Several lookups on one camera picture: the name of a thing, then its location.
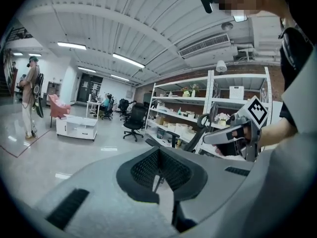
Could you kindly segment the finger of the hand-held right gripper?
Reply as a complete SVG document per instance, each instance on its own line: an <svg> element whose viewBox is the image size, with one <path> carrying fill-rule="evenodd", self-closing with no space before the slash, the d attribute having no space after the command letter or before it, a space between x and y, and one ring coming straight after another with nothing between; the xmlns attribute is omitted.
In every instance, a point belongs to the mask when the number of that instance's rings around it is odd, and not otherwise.
<svg viewBox="0 0 317 238"><path fill-rule="evenodd" d="M209 132L203 136L205 144L219 145L233 142L235 139L232 132L238 130L238 126L227 127L216 132Z"/></svg>

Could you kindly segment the white low cabinet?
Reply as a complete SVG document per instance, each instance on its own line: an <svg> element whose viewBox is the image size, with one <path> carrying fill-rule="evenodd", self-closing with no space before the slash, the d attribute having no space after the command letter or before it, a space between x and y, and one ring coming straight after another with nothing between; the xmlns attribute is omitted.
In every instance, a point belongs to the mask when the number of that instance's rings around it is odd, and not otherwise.
<svg viewBox="0 0 317 238"><path fill-rule="evenodd" d="M65 115L62 118L56 118L56 133L58 136L95 141L97 121L97 119Z"/></svg>

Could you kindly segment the black double door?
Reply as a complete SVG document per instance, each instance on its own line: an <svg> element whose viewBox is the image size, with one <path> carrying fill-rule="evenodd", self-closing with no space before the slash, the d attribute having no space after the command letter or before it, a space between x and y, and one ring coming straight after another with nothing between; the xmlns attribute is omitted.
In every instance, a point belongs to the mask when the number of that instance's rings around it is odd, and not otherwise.
<svg viewBox="0 0 317 238"><path fill-rule="evenodd" d="M77 102L87 102L91 98L99 96L103 78L83 73L79 83Z"/></svg>

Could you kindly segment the ceiling air vent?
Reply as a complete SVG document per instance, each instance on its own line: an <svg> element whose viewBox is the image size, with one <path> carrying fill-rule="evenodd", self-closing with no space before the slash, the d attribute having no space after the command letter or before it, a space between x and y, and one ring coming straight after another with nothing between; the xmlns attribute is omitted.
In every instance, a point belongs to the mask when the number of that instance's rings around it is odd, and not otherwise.
<svg viewBox="0 0 317 238"><path fill-rule="evenodd" d="M179 50L178 54L182 58L187 58L191 55L196 55L201 52L205 52L211 49L219 49L221 47L228 47L231 45L231 40L227 33L211 36L208 38L201 39L195 43L192 43Z"/></svg>

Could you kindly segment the person's right forearm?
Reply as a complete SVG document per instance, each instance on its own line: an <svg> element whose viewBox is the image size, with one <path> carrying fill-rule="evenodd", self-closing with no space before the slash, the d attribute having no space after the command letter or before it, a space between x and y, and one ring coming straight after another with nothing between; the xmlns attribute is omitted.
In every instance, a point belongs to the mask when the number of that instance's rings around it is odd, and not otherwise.
<svg viewBox="0 0 317 238"><path fill-rule="evenodd" d="M297 133L297 128L286 118L281 118L275 124L264 126L261 129L258 146L260 148L278 144L286 138L292 137Z"/></svg>

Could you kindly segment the white perforated basket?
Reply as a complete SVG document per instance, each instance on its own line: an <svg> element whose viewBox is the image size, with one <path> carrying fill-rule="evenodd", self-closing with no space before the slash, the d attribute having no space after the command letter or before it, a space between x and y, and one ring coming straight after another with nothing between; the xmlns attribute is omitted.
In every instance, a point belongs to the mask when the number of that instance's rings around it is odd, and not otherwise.
<svg viewBox="0 0 317 238"><path fill-rule="evenodd" d="M244 86L230 86L229 87L229 98L236 100L244 99Z"/></svg>

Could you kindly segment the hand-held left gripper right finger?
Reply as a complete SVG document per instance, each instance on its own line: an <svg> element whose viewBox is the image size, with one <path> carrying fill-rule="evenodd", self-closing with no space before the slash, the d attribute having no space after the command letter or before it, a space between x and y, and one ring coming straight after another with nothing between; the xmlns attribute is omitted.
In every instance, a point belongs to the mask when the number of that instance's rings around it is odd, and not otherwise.
<svg viewBox="0 0 317 238"><path fill-rule="evenodd" d="M189 180L174 191L174 227L180 233L254 233L248 218L254 192L248 174L253 162L207 157L170 147L159 149L159 162L171 157L189 168Z"/></svg>

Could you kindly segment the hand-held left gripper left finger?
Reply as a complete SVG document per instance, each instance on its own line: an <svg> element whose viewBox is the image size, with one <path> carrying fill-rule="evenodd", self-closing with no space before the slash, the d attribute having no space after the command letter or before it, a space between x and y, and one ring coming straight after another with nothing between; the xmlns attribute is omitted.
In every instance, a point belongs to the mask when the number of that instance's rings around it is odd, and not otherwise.
<svg viewBox="0 0 317 238"><path fill-rule="evenodd" d="M47 217L74 189L88 191L65 232L78 238L171 238L177 230L166 220L158 204L137 202L118 185L116 173L125 162L149 147L93 162L49 191L35 205Z"/></svg>

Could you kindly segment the pink flower pot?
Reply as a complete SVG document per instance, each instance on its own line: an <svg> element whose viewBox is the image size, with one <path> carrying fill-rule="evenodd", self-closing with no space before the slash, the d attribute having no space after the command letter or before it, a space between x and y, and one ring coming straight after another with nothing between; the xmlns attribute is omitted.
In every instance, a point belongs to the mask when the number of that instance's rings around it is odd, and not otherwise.
<svg viewBox="0 0 317 238"><path fill-rule="evenodd" d="M230 115L219 113L214 117L214 123L221 126L228 126L230 124Z"/></svg>

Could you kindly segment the person's right hand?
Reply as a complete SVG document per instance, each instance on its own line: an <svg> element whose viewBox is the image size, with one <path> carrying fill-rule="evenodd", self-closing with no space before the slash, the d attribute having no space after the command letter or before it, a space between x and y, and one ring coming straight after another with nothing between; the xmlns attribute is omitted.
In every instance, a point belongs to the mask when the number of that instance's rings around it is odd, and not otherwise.
<svg viewBox="0 0 317 238"><path fill-rule="evenodd" d="M238 138L244 137L248 141L250 141L252 138L252 130L250 126L241 127L236 132Z"/></svg>

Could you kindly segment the black mesh office chair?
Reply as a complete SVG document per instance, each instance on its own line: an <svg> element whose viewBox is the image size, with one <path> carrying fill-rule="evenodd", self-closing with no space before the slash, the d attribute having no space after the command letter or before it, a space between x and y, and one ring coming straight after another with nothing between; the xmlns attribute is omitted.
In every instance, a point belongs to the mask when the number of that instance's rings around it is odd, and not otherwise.
<svg viewBox="0 0 317 238"><path fill-rule="evenodd" d="M144 137L143 134L138 133L138 131L143 128L146 113L147 108L143 104L136 103L129 117L123 124L125 128L129 129L129 131L124 131L123 139L132 135L135 138L135 142L137 142L137 136Z"/></svg>

